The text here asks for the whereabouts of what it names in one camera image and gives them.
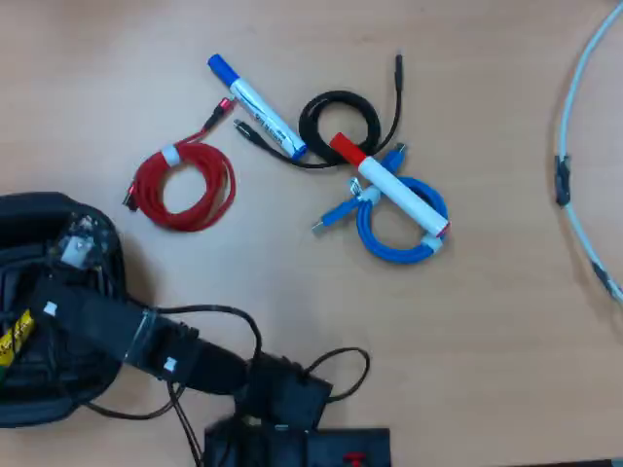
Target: yellow label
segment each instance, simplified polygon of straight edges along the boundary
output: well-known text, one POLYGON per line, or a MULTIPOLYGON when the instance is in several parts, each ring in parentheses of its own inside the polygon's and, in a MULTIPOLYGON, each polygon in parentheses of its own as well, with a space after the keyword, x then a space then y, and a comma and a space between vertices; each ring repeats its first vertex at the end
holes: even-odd
POLYGON ((35 327, 28 309, 7 334, 0 338, 0 367, 10 367, 23 343, 35 327))

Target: wooden table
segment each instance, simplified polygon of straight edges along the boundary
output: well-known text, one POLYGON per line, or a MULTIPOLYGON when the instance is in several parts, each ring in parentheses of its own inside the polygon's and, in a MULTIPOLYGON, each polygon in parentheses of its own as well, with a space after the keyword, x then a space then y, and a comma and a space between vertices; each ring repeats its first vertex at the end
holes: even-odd
MULTIPOLYGON (((577 54, 608 0, 3 0, 0 186, 53 190, 109 214, 124 240, 130 289, 161 305, 220 303, 253 314, 266 350, 309 363, 339 345, 373 356, 361 390, 325 426, 389 426, 395 465, 483 466, 623 454, 623 329, 552 203, 555 117, 577 54), (231 157, 231 211, 202 233, 165 232, 121 200, 140 162, 202 124, 224 86, 205 66, 226 57, 293 126, 325 90, 354 90, 393 112, 392 63, 405 59, 409 144, 401 173, 430 182, 453 222, 425 265, 372 257, 353 222, 310 232, 347 196, 352 170, 318 174, 276 162, 234 131, 207 142, 231 157)), ((597 52, 571 127, 573 195, 615 276, 620 215, 623 24, 597 52)), ((241 109, 237 117, 245 117, 241 109)), ((321 122, 354 139, 346 110, 321 122)), ((192 170, 166 186, 169 206, 202 192, 192 170)), ((388 204, 380 237, 415 241, 388 204)), ((190 316, 210 340, 248 355, 234 319, 190 316)), ((321 374, 338 387, 360 364, 321 374)), ((125 369, 101 404, 145 412, 163 384, 125 369)), ((183 399, 196 430, 227 398, 183 399)), ((2 465, 191 465, 173 413, 149 422, 87 410, 0 435, 2 465)))

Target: whiteboard marker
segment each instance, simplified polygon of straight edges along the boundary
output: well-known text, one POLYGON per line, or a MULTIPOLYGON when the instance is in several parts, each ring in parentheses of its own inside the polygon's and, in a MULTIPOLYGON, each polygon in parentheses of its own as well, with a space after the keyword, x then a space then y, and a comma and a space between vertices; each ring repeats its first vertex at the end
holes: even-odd
POLYGON ((219 54, 213 55, 208 66, 214 74, 225 83, 232 94, 262 126, 266 133, 276 141, 281 148, 292 158, 300 159, 308 147, 296 132, 290 129, 279 115, 266 103, 236 71, 219 54))

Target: blue cable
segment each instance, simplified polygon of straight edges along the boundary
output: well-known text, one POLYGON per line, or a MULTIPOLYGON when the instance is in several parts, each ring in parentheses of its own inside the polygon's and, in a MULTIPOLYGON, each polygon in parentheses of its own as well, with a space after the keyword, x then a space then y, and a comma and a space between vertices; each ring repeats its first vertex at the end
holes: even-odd
MULTIPOLYGON (((413 190, 420 198, 427 200, 435 211, 448 219, 448 207, 439 193, 415 178, 398 177, 398 179, 413 190)), ((423 243, 407 250, 391 248, 380 243, 372 233, 371 221, 373 207, 372 201, 360 201, 357 211, 357 230, 359 231, 361 241, 370 253, 378 256, 382 260, 401 265, 419 263, 436 253, 436 250, 433 250, 430 246, 423 243)), ((440 239, 442 241, 444 238, 445 235, 441 235, 440 239)))
MULTIPOLYGON (((381 164, 392 173, 395 173, 400 164, 404 161, 404 153, 402 150, 404 145, 400 145, 399 147, 401 148, 400 150, 388 152, 381 161, 381 164)), ((438 192, 415 178, 398 177, 398 179, 413 190, 416 195, 426 200, 435 211, 448 219, 448 207, 438 192)), ((346 217, 353 209, 357 209, 357 231, 359 232, 361 241, 370 253, 382 260, 401 265, 412 265, 431 257, 439 250, 445 238, 444 234, 439 238, 431 238, 431 235, 427 234, 424 238, 428 238, 431 241, 422 241, 419 245, 410 249, 391 248, 380 243, 372 233, 372 211, 374 204, 375 203, 371 200, 362 199, 360 196, 354 196, 324 214, 320 218, 320 222, 314 227, 314 231, 319 228, 332 226, 346 217)))

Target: light blue cable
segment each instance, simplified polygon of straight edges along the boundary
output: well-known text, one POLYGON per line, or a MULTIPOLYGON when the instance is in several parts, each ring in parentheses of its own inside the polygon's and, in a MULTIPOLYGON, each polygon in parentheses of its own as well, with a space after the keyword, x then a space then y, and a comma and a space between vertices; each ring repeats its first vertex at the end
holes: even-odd
MULTIPOLYGON (((571 112, 573 110, 573 104, 575 102, 577 90, 582 81, 584 69, 586 68, 586 64, 588 63, 588 60, 592 52, 599 45, 599 43, 602 41, 607 31, 610 29, 610 27, 614 24, 614 22, 619 18, 619 16, 622 13, 623 13, 623 1, 619 2, 619 4, 612 11, 612 13, 610 13, 610 15, 608 15, 608 17, 604 20, 601 27, 598 29, 598 31, 595 33, 593 38, 587 44, 586 48, 584 49, 584 52, 582 53, 581 57, 579 58, 577 62, 577 66, 573 74, 573 79, 571 81, 571 85, 568 90, 567 99, 565 100, 565 108, 563 110, 563 115, 561 117, 561 126, 560 126, 560 131, 559 131, 559 143, 558 143, 559 163, 568 163, 566 162, 566 157, 568 156, 568 150, 567 150, 568 123, 571 117, 571 112)), ((621 291, 618 284, 606 272, 604 264, 600 260, 599 256, 597 255, 597 252, 595 251, 595 249, 593 248, 593 245, 588 239, 588 236, 584 232, 584 229, 582 228, 582 225, 579 219, 577 218, 577 215, 575 214, 575 210, 573 209, 573 204, 571 202, 568 202, 565 205, 565 212, 567 213, 571 226, 573 227, 573 230, 575 231, 575 234, 577 235, 589 260, 594 265, 597 265, 600 269, 602 269, 604 273, 606 274, 607 284, 609 285, 609 290, 610 290, 610 294, 612 295, 612 298, 617 300, 620 303, 623 303, 623 292, 621 291)))

